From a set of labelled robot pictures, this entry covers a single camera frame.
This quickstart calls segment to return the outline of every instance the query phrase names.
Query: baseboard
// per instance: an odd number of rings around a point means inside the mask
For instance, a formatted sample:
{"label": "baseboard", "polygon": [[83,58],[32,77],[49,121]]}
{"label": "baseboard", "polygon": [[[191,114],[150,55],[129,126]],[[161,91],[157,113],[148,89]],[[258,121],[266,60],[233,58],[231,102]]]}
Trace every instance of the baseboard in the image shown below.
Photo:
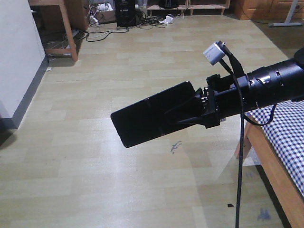
{"label": "baseboard", "polygon": [[48,67],[48,59],[45,56],[31,84],[29,85],[26,93],[24,94],[18,108],[16,109],[13,117],[0,119],[0,132],[3,132],[8,129],[18,129],[26,110],[28,109],[30,102],[32,101],[33,96],[37,91],[41,79],[47,70],[47,67]]}

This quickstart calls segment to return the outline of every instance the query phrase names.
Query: bed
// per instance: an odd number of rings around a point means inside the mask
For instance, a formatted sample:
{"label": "bed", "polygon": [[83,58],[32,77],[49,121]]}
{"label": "bed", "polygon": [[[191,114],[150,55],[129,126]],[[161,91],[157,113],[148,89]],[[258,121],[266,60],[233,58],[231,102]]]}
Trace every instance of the bed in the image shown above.
{"label": "bed", "polygon": [[[248,112],[258,123],[265,123],[270,107]],[[292,228],[304,227],[304,102],[283,102],[266,126],[247,123],[244,158],[251,147],[276,193]],[[235,155],[238,157],[239,144]]]}

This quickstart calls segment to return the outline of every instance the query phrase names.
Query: robotic arm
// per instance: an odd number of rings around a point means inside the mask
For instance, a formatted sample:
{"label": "robotic arm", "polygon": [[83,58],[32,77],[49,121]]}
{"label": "robotic arm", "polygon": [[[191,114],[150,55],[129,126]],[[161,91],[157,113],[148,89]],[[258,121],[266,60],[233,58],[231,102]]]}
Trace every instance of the robotic arm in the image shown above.
{"label": "robotic arm", "polygon": [[[224,42],[213,43],[204,55],[212,65],[219,62],[230,75],[212,75],[207,78],[207,87],[196,91],[190,82],[183,82],[112,113],[111,119],[125,147],[194,124],[218,126],[221,120],[241,112],[240,93],[244,112],[286,100],[304,100],[304,48],[292,59],[247,74]],[[232,69],[224,56],[229,58]]]}

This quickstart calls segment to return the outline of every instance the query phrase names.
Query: desk leg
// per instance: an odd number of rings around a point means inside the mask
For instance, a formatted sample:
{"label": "desk leg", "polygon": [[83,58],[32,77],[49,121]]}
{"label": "desk leg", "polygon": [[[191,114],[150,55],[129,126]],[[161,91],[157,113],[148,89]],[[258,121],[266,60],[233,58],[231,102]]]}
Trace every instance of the desk leg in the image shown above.
{"label": "desk leg", "polygon": [[68,16],[67,16],[67,8],[66,8],[65,3],[64,3],[63,0],[59,1],[59,7],[60,7],[63,23],[64,23],[64,26],[65,26],[65,29],[66,29],[66,36],[67,36],[68,44],[70,45],[72,59],[74,61],[77,61],[78,56],[77,56],[77,52],[76,52],[75,42],[74,42],[70,22],[69,22],[69,19],[68,19]]}

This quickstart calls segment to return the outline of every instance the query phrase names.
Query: cable connector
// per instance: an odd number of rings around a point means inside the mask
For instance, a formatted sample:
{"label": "cable connector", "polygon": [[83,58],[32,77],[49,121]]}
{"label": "cable connector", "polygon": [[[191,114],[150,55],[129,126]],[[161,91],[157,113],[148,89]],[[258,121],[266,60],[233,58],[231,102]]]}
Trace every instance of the cable connector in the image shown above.
{"label": "cable connector", "polygon": [[203,55],[207,58],[211,65],[214,65],[225,56],[225,53],[220,49],[218,43],[214,42],[203,52]]}

